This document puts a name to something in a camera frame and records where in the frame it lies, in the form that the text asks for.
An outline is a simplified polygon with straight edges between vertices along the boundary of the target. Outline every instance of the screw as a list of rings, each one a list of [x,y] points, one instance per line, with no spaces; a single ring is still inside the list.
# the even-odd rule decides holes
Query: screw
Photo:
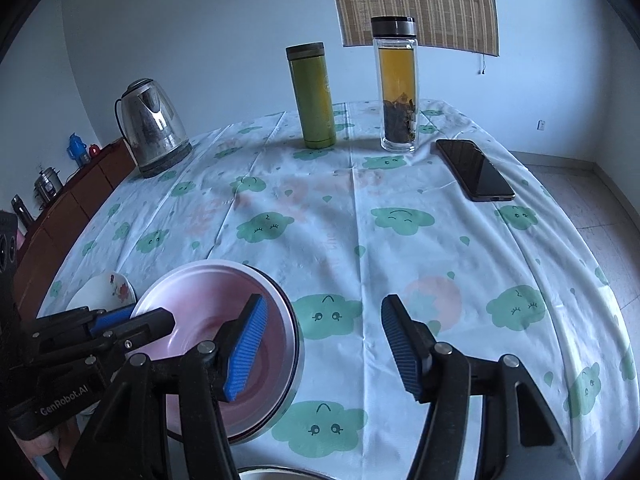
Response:
[[[142,366],[146,362],[146,355],[144,354],[133,354],[129,358],[129,363],[132,366]]]
[[[449,355],[451,352],[453,352],[453,348],[451,347],[451,345],[449,343],[436,343],[433,346],[433,349],[438,354],[442,354],[442,355]]]
[[[198,343],[198,352],[201,354],[210,354],[216,349],[216,344],[213,341],[202,341]]]
[[[506,364],[509,368],[517,368],[520,366],[520,360],[511,354],[507,354],[502,358],[502,362]]]

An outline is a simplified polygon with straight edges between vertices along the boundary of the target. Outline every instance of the wooden cabinet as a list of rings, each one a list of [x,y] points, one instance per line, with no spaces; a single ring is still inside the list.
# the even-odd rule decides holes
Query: wooden cabinet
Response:
[[[89,220],[135,168],[122,139],[78,171],[29,228],[18,251],[14,298],[23,320],[37,316],[60,265]]]

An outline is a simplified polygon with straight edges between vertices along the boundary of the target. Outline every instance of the bottle cap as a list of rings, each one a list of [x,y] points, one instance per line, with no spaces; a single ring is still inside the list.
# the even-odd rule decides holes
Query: bottle cap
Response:
[[[374,16],[371,34],[374,38],[415,38],[415,20],[411,16]]]
[[[324,56],[324,43],[322,41],[287,47],[287,59],[289,61],[319,56]]]

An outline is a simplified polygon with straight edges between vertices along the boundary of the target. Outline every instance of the thermos lid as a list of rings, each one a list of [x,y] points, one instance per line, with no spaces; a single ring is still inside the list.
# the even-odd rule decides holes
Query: thermos lid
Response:
[[[415,20],[411,16],[374,16],[371,34],[374,38],[415,38]]]
[[[133,83],[127,86],[127,91],[124,92],[124,94],[122,94],[122,97],[124,97],[130,92],[133,92],[136,88],[140,88],[142,85],[146,85],[147,83],[151,83],[152,81],[153,79],[149,79],[148,77],[143,77],[142,79],[136,79]]]
[[[289,61],[318,56],[324,56],[324,43],[322,41],[287,47],[287,59]]]

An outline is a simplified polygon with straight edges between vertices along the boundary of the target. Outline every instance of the baseboard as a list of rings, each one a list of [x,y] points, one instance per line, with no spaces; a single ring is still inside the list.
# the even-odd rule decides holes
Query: baseboard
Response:
[[[618,199],[618,202],[622,204],[626,213],[631,217],[631,221],[636,225],[638,230],[640,230],[640,214],[638,214],[636,208],[631,205],[631,202],[629,202],[629,199],[625,194],[622,193],[618,184],[616,184],[613,179],[597,164],[593,165],[593,173],[600,177],[601,181],[604,182],[604,185],[609,188],[613,193],[613,196],[615,196]]]
[[[572,170],[593,171],[594,162],[567,158],[565,156],[540,155],[539,153],[511,152],[525,166],[553,166],[555,168],[572,168]]]

